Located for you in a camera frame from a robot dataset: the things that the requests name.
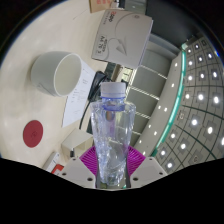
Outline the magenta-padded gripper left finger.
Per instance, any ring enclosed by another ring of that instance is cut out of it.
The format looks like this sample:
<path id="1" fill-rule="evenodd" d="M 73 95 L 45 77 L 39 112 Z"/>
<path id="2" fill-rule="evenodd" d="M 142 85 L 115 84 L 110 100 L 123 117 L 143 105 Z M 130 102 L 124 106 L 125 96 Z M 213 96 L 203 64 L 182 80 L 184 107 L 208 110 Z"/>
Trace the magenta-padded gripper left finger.
<path id="1" fill-rule="evenodd" d="M 89 148 L 80 157 L 71 158 L 59 176 L 84 188 L 96 188 L 98 160 L 95 147 Z"/>

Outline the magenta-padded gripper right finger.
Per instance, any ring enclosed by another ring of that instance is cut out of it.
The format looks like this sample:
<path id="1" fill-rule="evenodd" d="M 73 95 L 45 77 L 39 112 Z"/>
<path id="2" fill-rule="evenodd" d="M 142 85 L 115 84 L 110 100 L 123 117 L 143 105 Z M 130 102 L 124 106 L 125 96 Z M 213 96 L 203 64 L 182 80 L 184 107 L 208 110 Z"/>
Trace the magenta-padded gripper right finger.
<path id="1" fill-rule="evenodd" d="M 127 156 L 127 187 L 140 188 L 167 175 L 154 157 L 145 157 L 129 147 Z"/>

